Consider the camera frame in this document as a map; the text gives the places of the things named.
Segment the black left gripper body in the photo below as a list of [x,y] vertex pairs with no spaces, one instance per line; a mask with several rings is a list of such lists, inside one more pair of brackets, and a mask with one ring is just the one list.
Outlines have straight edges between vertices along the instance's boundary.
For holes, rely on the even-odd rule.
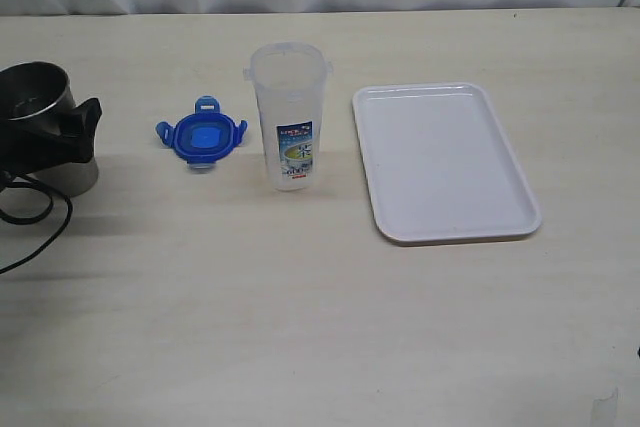
[[17,122],[1,121],[1,186],[24,176],[79,160],[76,139],[64,139]]

